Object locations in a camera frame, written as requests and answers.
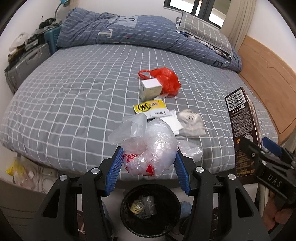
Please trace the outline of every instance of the gray plaid pillow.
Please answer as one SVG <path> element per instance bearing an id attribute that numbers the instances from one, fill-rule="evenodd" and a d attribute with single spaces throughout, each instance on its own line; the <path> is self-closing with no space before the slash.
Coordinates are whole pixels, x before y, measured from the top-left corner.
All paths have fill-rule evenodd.
<path id="1" fill-rule="evenodd" d="M 208 44 L 233 56 L 231 45 L 227 37 L 220 31 L 211 28 L 206 21 L 194 17 L 190 13 L 183 12 L 178 31 L 186 32 Z"/>

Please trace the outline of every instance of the red bag handle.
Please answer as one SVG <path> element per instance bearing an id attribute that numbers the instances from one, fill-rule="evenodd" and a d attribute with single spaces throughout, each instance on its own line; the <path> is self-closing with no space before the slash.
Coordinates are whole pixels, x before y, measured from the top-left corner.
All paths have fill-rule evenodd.
<path id="1" fill-rule="evenodd" d="M 150 74 L 150 71 L 149 70 L 141 70 L 141 71 L 139 71 L 139 76 L 140 76 L 140 78 L 141 79 L 143 79 L 143 80 L 148 80 L 148 79 L 150 79 L 148 76 L 145 76 L 145 75 L 143 75 L 143 74 L 141 74 L 141 73 L 144 73 L 144 72 L 148 72 L 149 74 Z"/>

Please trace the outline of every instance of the human hand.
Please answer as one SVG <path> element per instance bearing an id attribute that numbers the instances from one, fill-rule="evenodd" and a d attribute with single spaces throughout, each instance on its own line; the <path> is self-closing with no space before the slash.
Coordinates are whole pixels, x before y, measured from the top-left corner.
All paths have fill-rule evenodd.
<path id="1" fill-rule="evenodd" d="M 262 216 L 267 231 L 273 229 L 276 223 L 287 223 L 293 213 L 292 208 L 286 208 L 279 211 L 274 203 L 274 197 L 275 194 L 271 192 Z"/>

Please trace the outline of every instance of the trash can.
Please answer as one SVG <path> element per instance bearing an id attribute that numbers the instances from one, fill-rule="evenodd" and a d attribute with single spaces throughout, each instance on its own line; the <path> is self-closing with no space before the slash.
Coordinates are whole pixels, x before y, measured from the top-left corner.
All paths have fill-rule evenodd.
<path id="1" fill-rule="evenodd" d="M 134 201 L 143 196 L 154 198 L 155 214 L 141 218 L 130 208 Z M 177 196 L 162 185 L 140 185 L 129 191 L 120 207 L 120 217 L 124 226 L 137 236 L 155 238 L 169 233 L 180 219 L 180 202 Z"/>

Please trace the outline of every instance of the bed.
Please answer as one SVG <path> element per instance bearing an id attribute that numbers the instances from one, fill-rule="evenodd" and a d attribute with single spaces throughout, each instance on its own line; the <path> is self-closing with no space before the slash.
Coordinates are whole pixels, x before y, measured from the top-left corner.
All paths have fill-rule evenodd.
<path id="1" fill-rule="evenodd" d="M 181 83 L 179 94 L 165 99 L 167 108 L 200 113 L 207 128 L 205 136 L 188 139 L 203 148 L 198 165 L 212 173 L 235 167 L 224 97 L 241 86 L 253 101 L 262 136 L 277 142 L 268 112 L 235 71 L 169 50 L 105 43 L 61 49 L 34 70 L 5 112 L 1 143 L 33 161 L 85 173 L 112 156 L 116 146 L 108 143 L 109 134 L 124 116 L 135 114 L 138 72 L 162 67 L 173 70 Z M 122 168 L 119 178 L 143 177 Z M 162 178 L 177 176 L 171 168 Z"/>

